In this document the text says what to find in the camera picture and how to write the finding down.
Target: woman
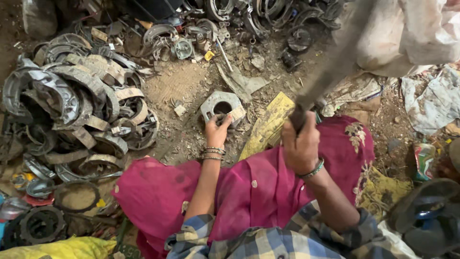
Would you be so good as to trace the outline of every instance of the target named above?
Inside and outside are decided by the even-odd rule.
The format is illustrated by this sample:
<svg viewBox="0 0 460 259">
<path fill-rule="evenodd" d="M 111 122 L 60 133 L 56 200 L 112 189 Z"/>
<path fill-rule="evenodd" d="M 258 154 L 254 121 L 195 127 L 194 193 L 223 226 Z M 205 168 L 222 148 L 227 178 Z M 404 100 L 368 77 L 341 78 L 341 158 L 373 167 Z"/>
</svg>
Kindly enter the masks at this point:
<svg viewBox="0 0 460 259">
<path fill-rule="evenodd" d="M 347 116 L 326 118 L 317 126 L 314 113 L 306 116 L 298 136 L 289 121 L 284 124 L 284 147 L 232 168 L 220 168 L 229 116 L 221 126 L 216 117 L 206 124 L 201 168 L 195 161 L 175 167 L 153 158 L 133 162 L 113 195 L 139 228 L 143 255 L 391 255 L 386 242 L 372 241 L 378 236 L 374 219 L 354 207 L 367 163 L 374 159 L 369 131 Z M 321 215 L 310 203 L 315 198 Z"/>
</svg>

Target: bangle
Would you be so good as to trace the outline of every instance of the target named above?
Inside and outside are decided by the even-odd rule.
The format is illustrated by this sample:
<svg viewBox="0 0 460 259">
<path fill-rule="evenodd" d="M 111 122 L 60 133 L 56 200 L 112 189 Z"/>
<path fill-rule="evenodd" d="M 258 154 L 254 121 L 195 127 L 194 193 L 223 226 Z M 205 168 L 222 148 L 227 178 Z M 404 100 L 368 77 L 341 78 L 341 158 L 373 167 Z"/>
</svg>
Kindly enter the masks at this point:
<svg viewBox="0 0 460 259">
<path fill-rule="evenodd" d="M 219 151 L 222 151 L 222 155 L 225 156 L 225 154 L 227 154 L 227 151 L 225 151 L 225 149 L 221 149 L 221 148 L 218 148 L 218 147 L 205 147 L 204 150 L 207 151 L 209 149 L 215 149 L 215 150 L 219 150 Z"/>
<path fill-rule="evenodd" d="M 314 176 L 315 174 L 317 174 L 319 172 L 319 170 L 321 170 L 323 165 L 324 165 L 324 158 L 319 158 L 318 165 L 316 166 L 315 169 L 313 169 L 313 171 L 311 171 L 308 174 L 301 175 L 299 177 L 300 178 L 303 178 L 303 177 L 310 178 L 310 177 Z"/>
<path fill-rule="evenodd" d="M 214 159 L 214 160 L 220 160 L 220 161 L 223 161 L 224 159 L 221 157 L 202 157 L 201 159 Z"/>
<path fill-rule="evenodd" d="M 222 156 L 225 155 L 224 152 L 214 151 L 214 150 L 205 150 L 204 153 L 216 153 L 216 154 L 219 154 L 219 155 L 222 155 Z"/>
</svg>

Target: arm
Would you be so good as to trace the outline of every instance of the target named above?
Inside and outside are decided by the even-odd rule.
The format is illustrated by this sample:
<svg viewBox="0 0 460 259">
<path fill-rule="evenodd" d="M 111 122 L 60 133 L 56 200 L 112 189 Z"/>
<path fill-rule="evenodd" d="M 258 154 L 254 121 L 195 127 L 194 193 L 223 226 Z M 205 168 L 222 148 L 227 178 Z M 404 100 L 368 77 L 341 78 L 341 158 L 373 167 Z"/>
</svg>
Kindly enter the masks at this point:
<svg viewBox="0 0 460 259">
<path fill-rule="evenodd" d="M 348 201 L 327 170 L 323 167 L 312 177 L 302 177 L 313 171 L 318 164 L 319 136 L 313 112 L 306 113 L 306 123 L 298 136 L 291 122 L 287 121 L 282 133 L 284 159 L 286 165 L 292 168 L 295 174 L 301 177 L 313 191 L 324 223 L 337 232 L 345 231 L 358 225 L 360 214 Z"/>
<path fill-rule="evenodd" d="M 227 128 L 231 123 L 231 115 L 227 115 L 221 126 L 217 126 L 218 117 L 213 116 L 206 123 L 207 147 L 223 147 L 227 137 Z M 206 153 L 207 157 L 222 157 L 217 153 Z M 193 193 L 184 222 L 197 215 L 214 215 L 214 198 L 216 195 L 217 180 L 220 172 L 220 160 L 205 159 L 201 168 L 198 185 Z"/>
</svg>

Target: hand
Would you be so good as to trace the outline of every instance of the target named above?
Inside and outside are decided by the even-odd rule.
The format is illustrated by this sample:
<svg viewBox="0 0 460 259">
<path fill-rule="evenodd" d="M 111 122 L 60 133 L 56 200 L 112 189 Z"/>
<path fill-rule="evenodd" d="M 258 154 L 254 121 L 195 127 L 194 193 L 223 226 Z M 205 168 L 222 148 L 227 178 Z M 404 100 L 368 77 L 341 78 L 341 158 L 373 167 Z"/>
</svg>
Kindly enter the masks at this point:
<svg viewBox="0 0 460 259">
<path fill-rule="evenodd" d="M 219 119 L 224 119 L 222 125 L 217 126 L 217 121 Z M 227 128 L 231 123 L 231 115 L 224 114 L 214 115 L 207 123 L 205 128 L 207 146 L 208 147 L 224 147 L 225 139 L 227 138 Z"/>
<path fill-rule="evenodd" d="M 318 164 L 318 144 L 320 133 L 316 129 L 314 112 L 306 112 L 306 121 L 299 136 L 296 136 L 291 121 L 283 126 L 282 139 L 284 145 L 284 160 L 286 165 L 298 176 L 313 171 Z"/>
</svg>

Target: yellow sack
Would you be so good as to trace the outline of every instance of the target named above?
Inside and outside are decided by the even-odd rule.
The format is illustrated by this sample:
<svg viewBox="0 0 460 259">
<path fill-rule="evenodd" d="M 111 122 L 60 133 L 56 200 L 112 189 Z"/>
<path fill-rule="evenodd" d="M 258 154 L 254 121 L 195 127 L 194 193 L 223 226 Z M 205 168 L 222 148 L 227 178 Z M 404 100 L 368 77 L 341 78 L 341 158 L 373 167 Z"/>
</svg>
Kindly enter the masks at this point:
<svg viewBox="0 0 460 259">
<path fill-rule="evenodd" d="M 0 252 L 0 258 L 39 259 L 48 255 L 52 259 L 105 259 L 115 245 L 115 240 L 106 241 L 90 236 L 71 237 L 49 244 L 14 247 Z"/>
</svg>

